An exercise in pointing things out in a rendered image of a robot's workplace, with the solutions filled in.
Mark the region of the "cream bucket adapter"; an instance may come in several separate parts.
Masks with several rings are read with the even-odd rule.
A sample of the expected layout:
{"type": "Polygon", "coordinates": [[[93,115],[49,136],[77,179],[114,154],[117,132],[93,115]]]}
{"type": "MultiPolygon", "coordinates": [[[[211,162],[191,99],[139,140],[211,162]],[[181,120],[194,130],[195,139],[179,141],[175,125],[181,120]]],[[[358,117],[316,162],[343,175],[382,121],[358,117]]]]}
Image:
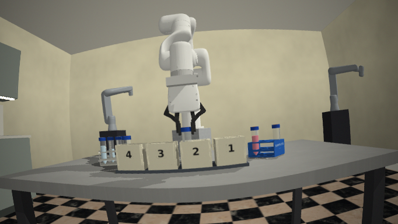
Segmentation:
{"type": "Polygon", "coordinates": [[[180,142],[182,169],[212,167],[211,148],[211,140],[208,139],[180,142]]]}
{"type": "Polygon", "coordinates": [[[115,145],[118,170],[145,170],[148,168],[146,158],[147,143],[115,145]]]}
{"type": "Polygon", "coordinates": [[[236,165],[247,163],[246,158],[246,137],[230,136],[214,139],[213,146],[216,146],[215,164],[216,166],[236,165]]]}
{"type": "Polygon", "coordinates": [[[148,170],[174,170],[180,166],[177,141],[145,144],[148,170]]]}

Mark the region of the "blue tube rack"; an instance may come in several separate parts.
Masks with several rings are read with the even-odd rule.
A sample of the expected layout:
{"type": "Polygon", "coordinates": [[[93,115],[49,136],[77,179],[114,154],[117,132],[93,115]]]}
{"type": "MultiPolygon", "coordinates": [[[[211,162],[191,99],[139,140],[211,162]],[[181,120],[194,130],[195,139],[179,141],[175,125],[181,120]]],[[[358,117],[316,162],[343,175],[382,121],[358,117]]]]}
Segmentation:
{"type": "Polygon", "coordinates": [[[259,140],[259,142],[249,142],[248,143],[248,156],[249,158],[274,158],[276,156],[282,155],[285,153],[285,148],[284,148],[284,139],[279,139],[279,140],[259,140]],[[270,142],[269,142],[270,140],[270,142]],[[260,147],[260,143],[274,143],[274,146],[271,147],[260,147]],[[259,149],[253,150],[252,149],[252,144],[259,144],[259,149]],[[255,155],[253,152],[259,152],[257,155],[255,155]],[[260,153],[260,152],[271,152],[271,153],[260,153]]]}

